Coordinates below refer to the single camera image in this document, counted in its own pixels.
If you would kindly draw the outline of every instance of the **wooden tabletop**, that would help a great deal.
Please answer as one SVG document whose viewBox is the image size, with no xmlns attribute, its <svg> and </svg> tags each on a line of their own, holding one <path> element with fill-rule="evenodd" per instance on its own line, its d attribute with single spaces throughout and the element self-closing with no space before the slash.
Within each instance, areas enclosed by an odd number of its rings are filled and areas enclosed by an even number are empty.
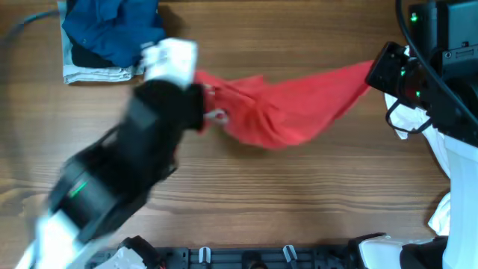
<svg viewBox="0 0 478 269">
<path fill-rule="evenodd" d="M 0 33 L 55 7 L 0 0 Z M 224 78 L 297 78 L 373 59 L 386 41 L 403 40 L 392 1 L 172 0 L 160 13 L 171 35 L 199 43 L 199 68 Z M 28 26 L 0 65 L 0 268 L 11 268 L 62 163 L 120 118 L 137 81 L 63 84 L 58 18 Z M 400 140 L 385 111 L 372 90 L 319 137 L 281 151 L 239 144 L 218 128 L 188 133 L 180 170 L 112 244 L 133 235 L 158 247 L 433 236 L 426 222 L 450 182 L 424 138 Z"/>
</svg>

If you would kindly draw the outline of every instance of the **blue cloth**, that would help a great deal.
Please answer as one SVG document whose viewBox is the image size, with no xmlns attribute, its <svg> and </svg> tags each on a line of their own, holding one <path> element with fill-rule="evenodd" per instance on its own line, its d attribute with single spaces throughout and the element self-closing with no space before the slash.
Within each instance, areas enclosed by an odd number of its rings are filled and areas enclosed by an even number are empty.
<svg viewBox="0 0 478 269">
<path fill-rule="evenodd" d="M 159 0 L 78 0 L 62 24 L 84 48 L 119 67 L 135 65 L 141 45 L 166 37 Z"/>
</svg>

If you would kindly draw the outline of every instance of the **green light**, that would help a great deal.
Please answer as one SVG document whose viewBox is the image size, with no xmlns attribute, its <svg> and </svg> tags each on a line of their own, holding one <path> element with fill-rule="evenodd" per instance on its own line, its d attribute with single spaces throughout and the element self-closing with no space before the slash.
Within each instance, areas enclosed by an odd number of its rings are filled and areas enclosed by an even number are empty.
<svg viewBox="0 0 478 269">
<path fill-rule="evenodd" d="M 75 197 L 76 195 L 78 195 L 80 193 L 81 190 L 83 190 L 84 187 L 86 187 L 86 185 L 88 184 L 88 182 L 84 182 L 83 184 L 81 184 L 78 188 L 76 188 L 76 190 L 74 191 L 71 191 L 69 193 L 69 198 L 73 198 Z"/>
</svg>

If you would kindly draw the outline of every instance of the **white towel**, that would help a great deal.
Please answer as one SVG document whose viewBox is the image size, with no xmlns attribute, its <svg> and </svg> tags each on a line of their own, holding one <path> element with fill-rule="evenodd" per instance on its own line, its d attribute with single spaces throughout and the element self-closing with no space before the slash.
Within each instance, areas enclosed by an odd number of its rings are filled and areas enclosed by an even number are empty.
<svg viewBox="0 0 478 269">
<path fill-rule="evenodd" d="M 387 108 L 390 108 L 397 98 L 385 94 L 385 103 Z M 420 108 L 411 109 L 405 105 L 399 105 L 397 109 L 390 115 L 391 122 L 396 126 L 405 130 L 418 129 L 424 124 L 429 117 L 425 114 L 425 111 Z M 398 136 L 401 139 L 406 139 L 408 134 L 405 132 L 397 131 Z M 444 136 L 437 129 L 432 126 L 423 131 L 423 135 L 428 140 L 428 143 L 432 147 L 433 153 L 441 166 L 441 169 L 450 178 L 450 166 L 448 165 L 447 150 L 444 145 Z M 450 233 L 450 194 L 445 195 L 443 200 L 438 205 L 436 212 L 430 218 L 428 226 L 432 228 L 437 235 L 448 235 Z"/>
<path fill-rule="evenodd" d="M 60 11 L 60 30 L 61 30 L 61 48 L 63 50 L 63 79 L 65 84 L 75 81 L 103 81 L 118 82 L 127 81 L 134 75 L 143 74 L 144 68 L 86 68 L 77 67 L 72 62 L 72 44 L 66 35 L 65 30 L 61 27 L 66 15 L 66 2 L 58 2 L 58 10 Z"/>
</svg>

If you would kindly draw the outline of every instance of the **red cloth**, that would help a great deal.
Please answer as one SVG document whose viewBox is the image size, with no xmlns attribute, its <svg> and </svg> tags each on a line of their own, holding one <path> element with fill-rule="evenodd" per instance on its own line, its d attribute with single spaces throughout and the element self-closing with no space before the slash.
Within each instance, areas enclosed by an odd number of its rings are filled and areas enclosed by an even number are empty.
<svg viewBox="0 0 478 269">
<path fill-rule="evenodd" d="M 323 74 L 268 84 L 262 75 L 225 81 L 206 72 L 206 111 L 223 109 L 224 129 L 241 143 L 281 149 L 311 140 L 343 116 L 368 90 L 373 61 Z"/>
</svg>

